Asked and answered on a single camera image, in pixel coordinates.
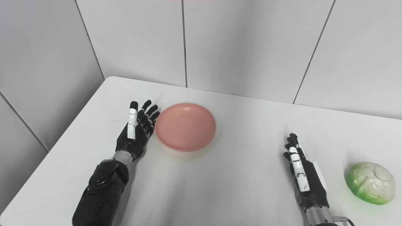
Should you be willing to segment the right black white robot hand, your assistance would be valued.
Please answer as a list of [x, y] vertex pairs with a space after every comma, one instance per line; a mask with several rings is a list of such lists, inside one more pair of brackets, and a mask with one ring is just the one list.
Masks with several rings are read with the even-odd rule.
[[302, 209], [309, 209], [313, 206], [329, 208], [326, 189], [315, 165], [306, 158], [297, 135], [290, 133], [286, 140], [286, 151], [283, 156], [290, 165], [298, 205]]

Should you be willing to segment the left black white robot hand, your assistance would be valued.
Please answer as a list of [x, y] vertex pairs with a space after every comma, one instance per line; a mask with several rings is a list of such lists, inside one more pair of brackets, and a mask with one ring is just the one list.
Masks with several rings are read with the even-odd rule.
[[159, 107], [147, 100], [142, 107], [132, 101], [129, 106], [128, 121], [117, 138], [116, 153], [124, 153], [134, 162], [142, 157], [146, 145], [155, 131], [155, 123], [160, 115]]

